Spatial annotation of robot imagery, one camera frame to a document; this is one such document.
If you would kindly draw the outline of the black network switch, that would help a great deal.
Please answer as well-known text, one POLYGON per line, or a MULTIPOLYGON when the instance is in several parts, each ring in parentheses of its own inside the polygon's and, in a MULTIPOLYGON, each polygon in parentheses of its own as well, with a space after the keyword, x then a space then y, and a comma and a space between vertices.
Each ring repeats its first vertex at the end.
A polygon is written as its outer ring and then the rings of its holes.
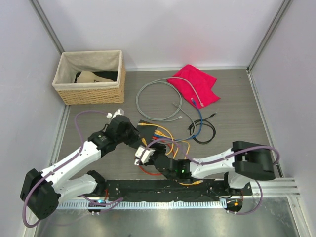
MULTIPOLYGON (((149 144, 152 141, 152 137, 154 136, 157 127, 137 125, 136 129, 140 132, 142 138, 146 140, 146 143, 149 144)), ((133 145, 131 145, 131 147, 137 149, 140 145, 143 145, 143 142, 141 140, 136 141, 133 145)))

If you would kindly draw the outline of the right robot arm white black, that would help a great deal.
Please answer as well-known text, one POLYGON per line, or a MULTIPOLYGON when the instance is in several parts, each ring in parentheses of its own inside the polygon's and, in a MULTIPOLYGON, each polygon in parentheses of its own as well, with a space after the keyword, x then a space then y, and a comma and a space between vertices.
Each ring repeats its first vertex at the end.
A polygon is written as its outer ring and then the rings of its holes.
POLYGON ((274 166, 280 159, 277 149, 270 146, 235 141, 232 147, 206 158, 171 159, 164 152, 153 148, 151 142, 141 153, 140 163, 152 164, 165 178, 181 185, 195 185, 210 175, 223 173, 223 189, 236 194, 250 181, 270 181, 276 175, 274 166))

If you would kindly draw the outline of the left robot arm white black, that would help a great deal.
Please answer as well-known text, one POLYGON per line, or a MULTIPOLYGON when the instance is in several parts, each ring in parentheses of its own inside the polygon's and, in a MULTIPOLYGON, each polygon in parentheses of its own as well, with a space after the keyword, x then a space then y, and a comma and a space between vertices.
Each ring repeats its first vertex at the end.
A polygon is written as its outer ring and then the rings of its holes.
POLYGON ((143 136, 129 118, 118 115, 109 124, 94 132, 80 147, 59 161, 42 170, 30 170, 23 183, 20 198, 23 201, 23 220, 26 210, 43 220, 51 215, 57 206, 81 195, 100 197, 106 189, 104 177, 95 170, 80 178, 72 177, 89 164, 112 152, 117 145, 132 146, 142 141, 143 136))

